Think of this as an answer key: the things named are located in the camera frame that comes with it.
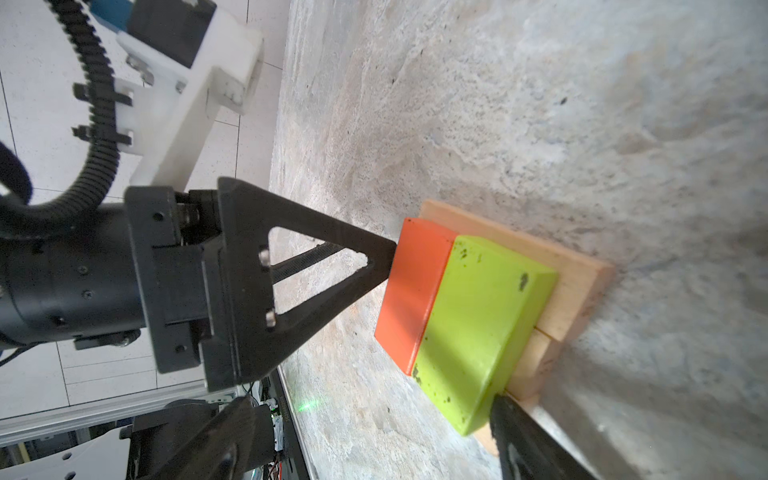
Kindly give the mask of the green wood block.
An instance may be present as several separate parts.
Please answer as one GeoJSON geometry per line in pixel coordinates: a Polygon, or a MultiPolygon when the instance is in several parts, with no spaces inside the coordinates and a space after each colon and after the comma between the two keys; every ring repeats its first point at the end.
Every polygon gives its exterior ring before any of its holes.
{"type": "Polygon", "coordinates": [[[458,434],[488,422],[558,278],[488,239],[456,237],[412,376],[458,434]]]}

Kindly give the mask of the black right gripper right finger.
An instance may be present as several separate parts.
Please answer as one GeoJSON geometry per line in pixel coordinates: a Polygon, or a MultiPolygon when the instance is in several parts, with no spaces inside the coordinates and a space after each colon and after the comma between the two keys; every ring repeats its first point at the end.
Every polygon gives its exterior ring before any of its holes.
{"type": "Polygon", "coordinates": [[[495,396],[490,429],[504,480],[596,479],[510,397],[495,396]]]}

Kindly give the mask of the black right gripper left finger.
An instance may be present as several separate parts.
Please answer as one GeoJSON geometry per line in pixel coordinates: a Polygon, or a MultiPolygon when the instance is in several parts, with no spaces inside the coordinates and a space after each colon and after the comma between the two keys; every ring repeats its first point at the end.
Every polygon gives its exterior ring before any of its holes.
{"type": "Polygon", "coordinates": [[[276,456],[269,406],[250,397],[174,401],[136,417],[125,438],[128,479],[240,479],[276,456]]]}

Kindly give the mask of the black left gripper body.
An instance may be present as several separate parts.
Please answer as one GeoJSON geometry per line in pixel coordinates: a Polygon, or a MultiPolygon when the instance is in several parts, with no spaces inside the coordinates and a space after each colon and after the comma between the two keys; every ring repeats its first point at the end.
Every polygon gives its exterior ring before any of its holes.
{"type": "Polygon", "coordinates": [[[137,187],[67,233],[2,240],[2,349],[147,334],[160,372],[197,367],[210,334],[203,245],[220,234],[218,216],[213,190],[137,187]]]}

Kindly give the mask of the orange wood block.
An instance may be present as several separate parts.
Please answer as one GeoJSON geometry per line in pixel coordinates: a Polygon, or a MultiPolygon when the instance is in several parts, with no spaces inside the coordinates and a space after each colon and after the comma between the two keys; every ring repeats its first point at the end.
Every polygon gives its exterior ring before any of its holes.
{"type": "Polygon", "coordinates": [[[407,376],[456,237],[456,232],[429,220],[407,218],[403,223],[374,336],[407,376]]]}

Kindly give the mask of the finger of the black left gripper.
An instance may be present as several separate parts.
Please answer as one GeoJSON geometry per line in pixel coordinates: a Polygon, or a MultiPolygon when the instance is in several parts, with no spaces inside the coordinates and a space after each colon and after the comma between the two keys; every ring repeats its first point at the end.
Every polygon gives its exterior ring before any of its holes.
{"type": "Polygon", "coordinates": [[[217,183],[220,234],[203,247],[210,334],[203,340],[206,385],[223,390],[260,380],[343,310],[385,281],[394,241],[335,219],[241,180],[217,183]],[[274,263],[275,228],[320,240],[320,245],[274,263]],[[363,267],[283,313],[275,284],[344,250],[362,254],[363,267]]]}

